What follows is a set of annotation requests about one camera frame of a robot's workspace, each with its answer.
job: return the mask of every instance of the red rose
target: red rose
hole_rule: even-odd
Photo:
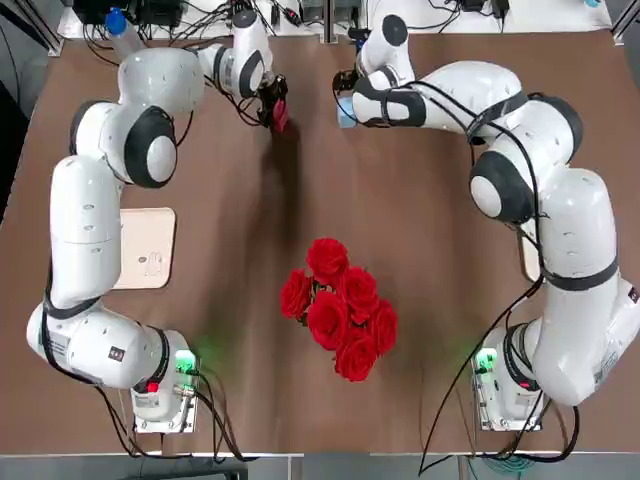
[[[378,355],[387,353],[395,345],[398,316],[389,302],[380,300],[380,306],[369,320],[367,330],[376,342]]]
[[[349,266],[347,249],[333,238],[318,238],[307,253],[307,265],[318,283],[335,289]]]
[[[378,352],[376,342],[364,328],[351,327],[336,355],[336,372],[352,382],[367,378]]]
[[[350,268],[344,273],[338,293],[349,305],[351,320],[357,325],[366,322],[378,308],[376,280],[362,268]]]
[[[349,328],[347,305],[337,295],[319,291],[309,309],[307,324],[316,342],[326,350],[335,350]]]
[[[280,309],[285,317],[298,318],[311,303],[311,277],[303,269],[293,270],[280,292]]]

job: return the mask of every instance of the beige tablet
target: beige tablet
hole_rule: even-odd
[[[120,210],[122,270],[114,289],[161,288],[169,281],[176,214],[170,208]]]

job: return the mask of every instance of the green light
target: green light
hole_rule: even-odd
[[[196,356],[190,350],[178,350],[176,352],[176,372],[186,373],[195,371]]]
[[[498,357],[495,348],[483,348],[476,354],[476,364],[478,368],[493,369],[493,363]]]

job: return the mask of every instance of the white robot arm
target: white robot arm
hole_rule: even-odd
[[[482,138],[488,149],[469,180],[478,208],[533,233],[538,201],[543,315],[494,330],[476,361],[483,428],[520,430],[539,388],[574,406],[602,385],[640,328],[639,295],[620,277],[604,182],[569,166],[582,141],[577,113],[559,98],[527,97],[514,73],[489,63],[456,62],[413,80],[403,25],[388,16],[358,54],[352,112],[358,122]]]
[[[253,10],[233,17],[233,48],[213,44],[198,52],[205,78],[234,102],[257,97],[258,120],[282,131],[287,123],[287,83],[272,70],[273,54],[267,33]]]
[[[261,38],[262,25],[252,28]],[[249,82],[259,89],[271,71],[266,36],[252,43],[242,32],[234,40],[230,82],[242,86],[247,71],[259,71]],[[130,388],[139,431],[183,431],[191,399],[180,391],[191,385],[186,373],[195,369],[195,357],[178,332],[143,326],[107,310],[100,298],[120,276],[123,188],[161,188],[171,180],[177,164],[172,116],[200,104],[203,67],[210,71],[215,59],[205,60],[173,48],[129,56],[118,70],[118,103],[92,101],[76,113],[72,155],[58,163],[51,183],[49,280],[29,320],[27,342],[76,378]]]

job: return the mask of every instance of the brown table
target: brown table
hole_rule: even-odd
[[[160,191],[128,188],[123,196],[123,207],[176,211],[171,281],[163,290],[112,292],[106,304],[186,336],[221,377],[245,452],[418,452],[420,427],[426,436],[459,363],[527,285],[514,236],[473,205],[462,137],[338,128],[330,85],[334,72],[352,63],[351,47],[313,38],[271,45],[289,82],[296,128],[271,139],[208,91],[172,182]],[[411,54],[424,73],[454,60],[496,62],[517,72],[527,91],[567,99],[585,123],[575,166],[593,168],[607,182],[622,271],[640,283],[640,101],[611,36],[425,35],[411,38]],[[97,98],[117,98],[116,70],[84,44],[68,43],[51,61],[0,232],[2,454],[120,451],[98,395],[54,372],[25,340],[45,284],[51,171],[67,155],[76,108]],[[396,348],[362,384],[339,378],[331,354],[279,313],[282,283],[319,236],[342,240],[399,312]],[[540,300],[515,320],[539,315]],[[581,406],[579,450],[640,451],[638,362],[636,343]],[[460,410],[470,422],[468,378],[459,391],[461,401],[454,395],[445,408],[434,452],[471,448]],[[523,447],[562,449],[557,424],[550,415],[544,432],[527,436]],[[481,435],[477,448],[495,451],[506,441]],[[201,410],[198,432],[169,443],[211,451],[208,416]],[[157,446],[156,436],[145,445]]]

